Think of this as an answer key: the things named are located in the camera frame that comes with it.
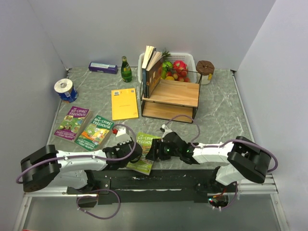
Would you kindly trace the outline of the green 65-storey treehouse book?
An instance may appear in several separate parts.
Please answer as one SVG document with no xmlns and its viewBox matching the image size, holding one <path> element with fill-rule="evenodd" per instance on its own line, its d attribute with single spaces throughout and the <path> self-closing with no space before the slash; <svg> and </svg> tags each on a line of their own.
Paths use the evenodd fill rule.
<svg viewBox="0 0 308 231">
<path fill-rule="evenodd" d="M 147 153 L 149 152 L 151 145 L 152 145 L 152 140 L 153 139 L 159 139 L 160 137 L 146 134 L 139 132 L 137 135 L 137 142 L 142 148 L 142 154 L 138 162 L 136 163 L 131 163 L 129 162 L 126 166 L 127 169 L 137 171 L 139 173 L 145 174 L 145 175 L 150 175 L 150 172 L 152 170 L 153 166 L 153 161 L 147 160 L 145 157 Z"/>
</svg>

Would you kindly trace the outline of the brown Edward Tulane book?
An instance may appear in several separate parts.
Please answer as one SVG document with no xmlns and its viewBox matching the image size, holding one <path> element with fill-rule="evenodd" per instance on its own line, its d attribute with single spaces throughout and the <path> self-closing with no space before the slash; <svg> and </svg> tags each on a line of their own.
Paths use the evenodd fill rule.
<svg viewBox="0 0 308 231">
<path fill-rule="evenodd" d="M 151 59 L 145 69 L 145 80 L 144 83 L 144 90 L 143 96 L 144 98 L 150 98 L 152 92 L 154 91 L 156 85 L 160 81 L 161 77 L 161 57 L 162 53 L 160 51 L 154 51 Z"/>
</svg>

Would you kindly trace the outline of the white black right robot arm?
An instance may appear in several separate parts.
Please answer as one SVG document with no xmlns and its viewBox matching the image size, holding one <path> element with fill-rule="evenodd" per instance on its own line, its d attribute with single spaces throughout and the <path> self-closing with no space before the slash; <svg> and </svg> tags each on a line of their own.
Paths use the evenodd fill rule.
<svg viewBox="0 0 308 231">
<path fill-rule="evenodd" d="M 210 186 L 216 192 L 243 179 L 262 184 L 274 159 L 268 150 L 243 136 L 224 143 L 203 144 L 185 142 L 177 133 L 169 132 L 152 141 L 146 159 L 169 160 L 171 157 L 178 157 L 188 165 L 216 163 L 215 175 L 210 180 Z"/>
</svg>

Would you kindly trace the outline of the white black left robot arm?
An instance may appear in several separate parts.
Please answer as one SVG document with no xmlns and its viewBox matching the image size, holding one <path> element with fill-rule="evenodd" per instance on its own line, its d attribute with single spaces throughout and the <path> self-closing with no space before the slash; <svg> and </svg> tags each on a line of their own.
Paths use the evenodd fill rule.
<svg viewBox="0 0 308 231">
<path fill-rule="evenodd" d="M 90 193 L 95 189 L 95 180 L 90 171 L 117 170 L 129 162 L 140 159 L 142 148 L 128 141 L 94 152 L 65 152 L 46 145 L 21 160 L 21 174 L 16 183 L 26 193 L 36 192 L 48 186 L 72 187 Z"/>
</svg>

